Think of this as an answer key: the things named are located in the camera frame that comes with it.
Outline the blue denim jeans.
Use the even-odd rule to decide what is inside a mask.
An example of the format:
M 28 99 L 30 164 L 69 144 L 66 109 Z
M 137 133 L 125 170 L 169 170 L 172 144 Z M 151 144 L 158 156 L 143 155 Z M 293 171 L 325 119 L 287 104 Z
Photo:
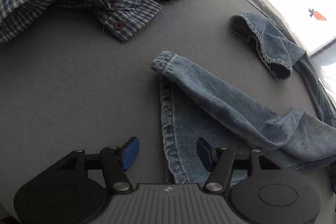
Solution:
M 240 12 L 230 29 L 253 46 L 277 80 L 296 71 L 315 115 L 297 107 L 280 115 L 191 60 L 169 51 L 152 63 L 159 74 L 161 127 L 170 184 L 203 185 L 209 171 L 197 155 L 197 140 L 215 147 L 255 148 L 290 170 L 327 167 L 335 179 L 335 107 L 305 50 L 288 40 L 265 16 Z

